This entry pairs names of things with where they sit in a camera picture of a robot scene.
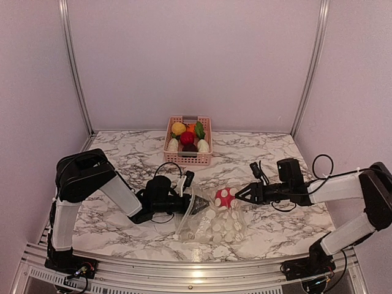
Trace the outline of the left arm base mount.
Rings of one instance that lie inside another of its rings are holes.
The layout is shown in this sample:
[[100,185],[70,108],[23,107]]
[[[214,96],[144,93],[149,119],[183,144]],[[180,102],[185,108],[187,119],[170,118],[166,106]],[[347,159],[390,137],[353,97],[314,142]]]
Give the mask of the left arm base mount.
[[80,257],[77,255],[60,255],[47,257],[45,267],[67,274],[70,278],[86,277],[93,279],[96,274],[98,261],[93,258]]

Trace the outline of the green fake leafy vegetable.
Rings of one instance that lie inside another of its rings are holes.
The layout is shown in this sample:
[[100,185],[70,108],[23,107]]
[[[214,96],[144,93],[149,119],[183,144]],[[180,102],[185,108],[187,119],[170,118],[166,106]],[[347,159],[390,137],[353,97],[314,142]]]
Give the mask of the green fake leafy vegetable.
[[194,127],[194,131],[196,136],[200,139],[203,140],[205,138],[205,131],[203,124],[200,121],[197,121]]

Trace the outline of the pink plastic basket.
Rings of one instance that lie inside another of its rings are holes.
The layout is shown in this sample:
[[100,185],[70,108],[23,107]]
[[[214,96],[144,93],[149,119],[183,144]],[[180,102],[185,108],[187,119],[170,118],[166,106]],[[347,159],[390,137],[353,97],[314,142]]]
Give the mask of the pink plastic basket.
[[211,120],[172,116],[164,143],[164,159],[181,165],[209,165],[213,153]]

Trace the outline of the front aluminium rail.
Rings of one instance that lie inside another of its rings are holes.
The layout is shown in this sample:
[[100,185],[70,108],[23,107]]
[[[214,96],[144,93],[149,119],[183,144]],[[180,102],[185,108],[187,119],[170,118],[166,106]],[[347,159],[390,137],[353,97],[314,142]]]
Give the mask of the front aluminium rail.
[[[346,249],[347,268],[344,277],[328,293],[370,293],[355,252]],[[237,262],[167,262],[111,257],[83,251],[76,255],[97,260],[94,279],[86,293],[304,293],[301,280],[287,281],[280,271],[281,263],[291,257],[243,260]],[[33,279],[48,283],[49,293],[55,285],[82,290],[84,281],[63,285],[65,274],[46,269],[43,264],[46,247],[26,246],[11,290],[27,293]]]

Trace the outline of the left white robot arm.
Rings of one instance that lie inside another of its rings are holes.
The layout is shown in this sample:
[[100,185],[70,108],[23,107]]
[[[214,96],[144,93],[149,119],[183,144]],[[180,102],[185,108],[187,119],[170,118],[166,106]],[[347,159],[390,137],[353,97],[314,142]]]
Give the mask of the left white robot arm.
[[173,187],[168,177],[155,174],[145,188],[135,192],[101,149],[62,158],[56,166],[45,267],[72,277],[94,276],[97,261],[74,255],[72,235],[81,204],[95,192],[105,194],[134,224],[151,221],[156,213],[180,214],[185,222],[209,207],[206,199],[186,192],[193,178],[191,171],[181,173]]

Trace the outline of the right aluminium frame post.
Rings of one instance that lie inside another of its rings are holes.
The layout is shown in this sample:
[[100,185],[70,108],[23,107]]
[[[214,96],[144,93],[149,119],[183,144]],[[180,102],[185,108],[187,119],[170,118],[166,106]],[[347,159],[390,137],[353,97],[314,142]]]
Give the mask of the right aluminium frame post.
[[312,85],[321,59],[323,44],[325,41],[329,10],[330,10],[330,1],[329,0],[320,1],[320,8],[318,13],[318,20],[316,25],[315,39],[312,48],[311,59],[309,62],[309,67],[307,70],[303,90],[301,92],[300,102],[298,104],[296,114],[293,120],[292,128],[290,131],[290,135],[293,138],[295,138],[298,135],[301,123],[304,118],[306,107],[311,96]]

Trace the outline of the dark purple fake beet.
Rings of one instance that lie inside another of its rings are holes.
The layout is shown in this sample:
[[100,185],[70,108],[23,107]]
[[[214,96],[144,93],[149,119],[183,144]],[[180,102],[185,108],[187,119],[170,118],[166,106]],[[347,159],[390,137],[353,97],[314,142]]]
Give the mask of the dark purple fake beet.
[[183,152],[197,152],[198,149],[194,144],[187,144],[183,146]]

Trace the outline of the clear zip top bag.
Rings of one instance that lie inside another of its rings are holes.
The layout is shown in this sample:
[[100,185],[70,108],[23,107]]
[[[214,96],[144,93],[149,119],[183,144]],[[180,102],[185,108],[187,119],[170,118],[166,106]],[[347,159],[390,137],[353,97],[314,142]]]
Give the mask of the clear zip top bag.
[[245,239],[246,223],[239,200],[232,201],[232,207],[218,208],[214,197],[218,190],[226,187],[209,189],[202,192],[200,197],[209,201],[209,207],[199,213],[193,213],[192,207],[181,217],[176,225],[173,238],[184,243],[195,242],[203,244],[235,244]]

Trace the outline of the red fake apple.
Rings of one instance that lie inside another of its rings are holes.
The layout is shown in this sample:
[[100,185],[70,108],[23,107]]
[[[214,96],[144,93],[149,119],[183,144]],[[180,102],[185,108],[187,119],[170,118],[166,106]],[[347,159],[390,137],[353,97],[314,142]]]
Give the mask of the red fake apple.
[[180,135],[179,140],[183,146],[187,144],[194,144],[195,136],[192,132],[185,131],[183,134]]

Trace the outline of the left aluminium frame post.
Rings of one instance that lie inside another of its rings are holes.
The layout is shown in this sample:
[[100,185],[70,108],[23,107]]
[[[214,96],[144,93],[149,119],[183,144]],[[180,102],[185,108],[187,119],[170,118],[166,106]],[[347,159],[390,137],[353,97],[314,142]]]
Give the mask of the left aluminium frame post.
[[86,104],[85,95],[83,92],[83,87],[82,87],[80,75],[78,72],[77,59],[76,59],[76,54],[75,54],[75,50],[74,50],[74,43],[73,43],[73,39],[72,39],[72,29],[71,29],[71,25],[70,25],[68,1],[59,0],[58,4],[59,4],[59,13],[60,13],[60,18],[61,18],[61,24],[62,24],[62,31],[63,31],[65,45],[66,45],[67,58],[69,61],[72,81],[73,81],[73,85],[74,85],[75,92],[77,95],[77,100],[78,100],[78,104],[80,107],[80,111],[81,111],[81,117],[82,117],[83,123],[85,125],[85,129],[87,131],[87,134],[89,136],[93,136],[94,130],[92,127],[91,119],[89,117],[88,107]]

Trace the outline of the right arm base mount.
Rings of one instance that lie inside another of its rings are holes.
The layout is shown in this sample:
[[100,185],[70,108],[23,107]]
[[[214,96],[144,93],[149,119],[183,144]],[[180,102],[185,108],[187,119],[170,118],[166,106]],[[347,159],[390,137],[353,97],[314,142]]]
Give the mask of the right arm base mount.
[[280,267],[287,281],[332,273],[335,269],[336,265],[331,258],[322,262],[312,262],[309,257],[286,260]]

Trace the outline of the yellow fake lemon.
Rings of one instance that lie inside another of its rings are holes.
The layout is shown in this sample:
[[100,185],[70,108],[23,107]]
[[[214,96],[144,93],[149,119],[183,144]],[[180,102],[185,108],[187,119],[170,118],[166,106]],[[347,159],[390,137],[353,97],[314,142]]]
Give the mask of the yellow fake lemon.
[[171,126],[171,132],[175,136],[179,136],[179,135],[183,134],[186,130],[187,130],[186,125],[181,122],[178,122],[178,121],[174,122]]

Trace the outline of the aluminium frame post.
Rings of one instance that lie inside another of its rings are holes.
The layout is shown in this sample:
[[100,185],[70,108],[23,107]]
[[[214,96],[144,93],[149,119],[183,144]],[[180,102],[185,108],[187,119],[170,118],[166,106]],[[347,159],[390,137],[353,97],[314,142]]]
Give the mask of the aluminium frame post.
[[307,70],[303,90],[301,92],[300,102],[298,104],[296,114],[293,120],[292,128],[290,131],[290,135],[293,138],[295,138],[298,135],[301,123],[304,118],[306,107],[311,96],[312,85],[321,59],[323,44],[325,41],[329,10],[330,10],[330,1],[329,0],[320,1],[320,8],[318,13],[318,20],[316,25],[315,39],[312,48],[311,59],[309,62],[309,67]]
[[72,39],[72,29],[71,29],[71,25],[70,25],[68,1],[59,0],[58,4],[59,4],[59,13],[60,13],[60,18],[61,18],[61,24],[62,24],[62,31],[63,31],[65,45],[66,45],[67,58],[69,61],[72,81],[73,81],[73,85],[74,85],[75,92],[77,95],[77,100],[78,100],[78,104],[80,107],[80,111],[81,111],[81,117],[82,117],[83,123],[85,125],[85,129],[87,131],[87,134],[89,136],[93,136],[94,130],[92,127],[91,119],[89,117],[88,107],[86,104],[85,95],[83,92],[83,87],[82,87],[80,75],[78,72],[77,59],[76,59],[76,54],[75,54],[75,50],[74,50],[74,43],[73,43],[73,39]]

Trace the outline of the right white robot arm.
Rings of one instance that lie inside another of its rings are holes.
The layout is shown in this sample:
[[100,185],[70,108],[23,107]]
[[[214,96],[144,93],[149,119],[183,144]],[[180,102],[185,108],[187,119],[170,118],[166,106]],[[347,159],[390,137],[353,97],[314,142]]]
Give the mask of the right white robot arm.
[[235,198],[256,205],[272,205],[288,200],[297,206],[312,206],[328,201],[362,199],[364,211],[309,248],[308,256],[282,263],[288,280],[315,276],[335,269],[333,255],[362,243],[374,232],[391,225],[391,173],[381,162],[338,175],[306,182],[297,159],[277,162],[279,183],[270,184],[260,164],[251,164],[257,183],[250,183]]

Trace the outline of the orange fake orange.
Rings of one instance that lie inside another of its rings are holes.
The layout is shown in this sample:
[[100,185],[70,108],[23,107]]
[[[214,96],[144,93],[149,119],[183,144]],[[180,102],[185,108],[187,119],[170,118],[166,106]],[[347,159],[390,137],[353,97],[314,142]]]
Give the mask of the orange fake orange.
[[186,125],[186,131],[194,133],[195,132],[195,126],[196,126],[196,124],[187,124]]

